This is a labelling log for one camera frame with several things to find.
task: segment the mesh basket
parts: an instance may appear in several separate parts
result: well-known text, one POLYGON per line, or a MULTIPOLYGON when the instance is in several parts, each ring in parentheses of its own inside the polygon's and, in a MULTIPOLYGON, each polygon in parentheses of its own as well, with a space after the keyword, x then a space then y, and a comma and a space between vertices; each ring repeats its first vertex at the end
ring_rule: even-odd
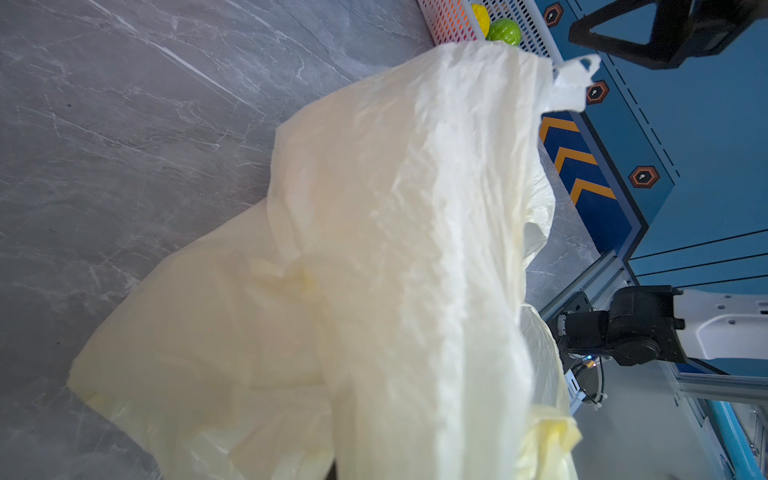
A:
MULTIPOLYGON (((491 22, 510 18, 520 25, 520 48, 542 57, 550 57, 555 63, 562 61, 549 28, 533 0, 474 0, 484 5, 491 22)), ((449 41, 483 40, 469 0, 419 0, 422 13, 436 45, 449 41)))

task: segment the lemon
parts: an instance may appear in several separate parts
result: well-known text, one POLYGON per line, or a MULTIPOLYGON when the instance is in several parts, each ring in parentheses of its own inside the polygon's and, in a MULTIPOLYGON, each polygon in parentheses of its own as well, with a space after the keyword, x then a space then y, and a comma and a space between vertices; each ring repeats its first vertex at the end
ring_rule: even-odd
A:
POLYGON ((488 10, 484 6, 476 3, 472 4, 472 13, 478 19, 480 29, 482 30, 482 36, 485 38, 488 35, 488 29, 491 27, 491 16, 488 15, 488 10))

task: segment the green fruit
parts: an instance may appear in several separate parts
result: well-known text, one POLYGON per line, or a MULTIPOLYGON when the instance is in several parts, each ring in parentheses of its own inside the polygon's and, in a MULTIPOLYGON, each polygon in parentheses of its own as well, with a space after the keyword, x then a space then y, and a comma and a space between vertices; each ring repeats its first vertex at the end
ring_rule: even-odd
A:
POLYGON ((491 23, 486 38, 488 40, 501 40, 510 45, 520 45, 520 40, 523 38, 523 32, 520 31, 520 26, 513 20, 510 20, 509 18, 500 18, 491 23))

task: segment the white plastic bag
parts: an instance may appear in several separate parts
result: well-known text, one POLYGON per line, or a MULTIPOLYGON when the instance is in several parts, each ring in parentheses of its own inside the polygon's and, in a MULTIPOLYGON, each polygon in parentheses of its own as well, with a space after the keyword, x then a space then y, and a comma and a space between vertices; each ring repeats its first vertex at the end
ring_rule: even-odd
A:
POLYGON ((506 44, 443 45, 304 108, 266 203, 164 260, 70 387, 166 480, 322 480, 334 455, 342 480, 574 475, 522 299, 554 210, 540 116, 584 108, 591 63, 553 81, 506 44))

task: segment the hexagon sticker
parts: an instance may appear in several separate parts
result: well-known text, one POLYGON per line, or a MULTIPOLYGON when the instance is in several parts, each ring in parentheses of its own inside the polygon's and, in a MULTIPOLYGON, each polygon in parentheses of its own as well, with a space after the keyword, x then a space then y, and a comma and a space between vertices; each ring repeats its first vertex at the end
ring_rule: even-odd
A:
POLYGON ((605 80, 596 81, 587 89, 587 105, 594 105, 601 103, 608 92, 611 91, 608 88, 608 84, 605 80))
POLYGON ((544 21, 549 28, 557 27, 561 18, 563 18, 563 7, 560 5, 560 2, 549 5, 544 10, 544 21))
POLYGON ((651 188, 660 178, 656 167, 637 167, 629 176, 629 181, 635 188, 651 188))

